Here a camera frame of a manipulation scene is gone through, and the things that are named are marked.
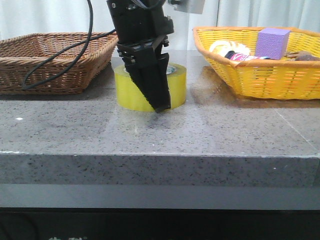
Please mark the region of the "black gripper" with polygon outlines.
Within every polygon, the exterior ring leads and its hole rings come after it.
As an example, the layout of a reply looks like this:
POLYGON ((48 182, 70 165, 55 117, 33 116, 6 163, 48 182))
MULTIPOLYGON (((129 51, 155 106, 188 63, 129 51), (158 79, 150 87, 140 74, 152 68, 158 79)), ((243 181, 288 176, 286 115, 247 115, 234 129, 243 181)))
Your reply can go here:
POLYGON ((108 0, 107 6, 118 37, 118 53, 133 83, 160 113, 171 108, 167 80, 170 55, 162 53, 174 32, 165 16, 164 0, 108 0))

